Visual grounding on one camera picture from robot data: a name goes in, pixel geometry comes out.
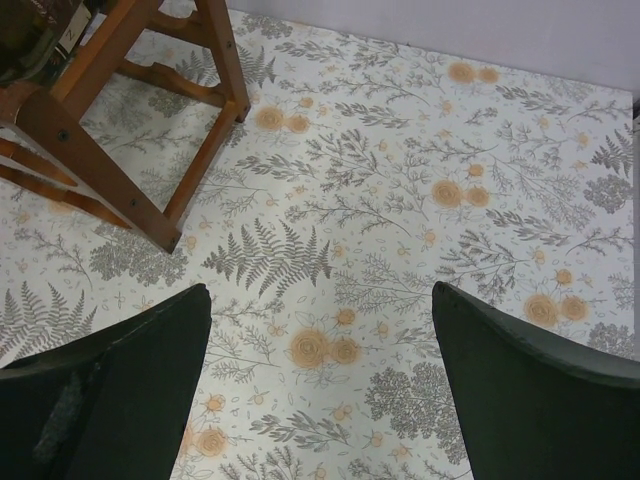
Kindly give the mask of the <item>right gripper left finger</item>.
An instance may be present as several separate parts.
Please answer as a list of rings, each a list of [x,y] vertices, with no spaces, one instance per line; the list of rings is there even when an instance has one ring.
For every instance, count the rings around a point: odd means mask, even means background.
[[[196,284],[3,367],[2,478],[169,478],[211,325],[209,291]]]

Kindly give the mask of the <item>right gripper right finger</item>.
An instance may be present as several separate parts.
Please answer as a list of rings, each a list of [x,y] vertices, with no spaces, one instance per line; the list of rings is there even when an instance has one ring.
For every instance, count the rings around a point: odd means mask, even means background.
[[[638,362],[445,282],[432,314],[474,478],[638,478]]]

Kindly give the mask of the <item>brown wooden wine rack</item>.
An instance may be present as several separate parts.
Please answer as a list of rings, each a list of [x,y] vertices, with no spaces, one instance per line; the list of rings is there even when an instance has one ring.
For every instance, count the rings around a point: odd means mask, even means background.
[[[42,197],[133,229],[171,253],[179,221],[235,123],[250,110],[228,7],[196,2],[184,18],[161,12],[158,1],[118,1],[51,88],[21,81],[1,91],[1,125],[22,138],[3,140],[1,177]],[[142,66],[126,55],[145,30],[211,51],[220,81],[205,87],[175,69]],[[110,77],[121,74],[219,108],[220,113],[164,209],[159,209],[81,126]]]

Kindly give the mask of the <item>wine bottle brown label back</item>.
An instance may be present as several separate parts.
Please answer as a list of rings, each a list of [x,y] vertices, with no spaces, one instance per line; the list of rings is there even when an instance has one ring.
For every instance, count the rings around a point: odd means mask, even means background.
[[[1,2],[1,85],[52,85],[107,1]]]

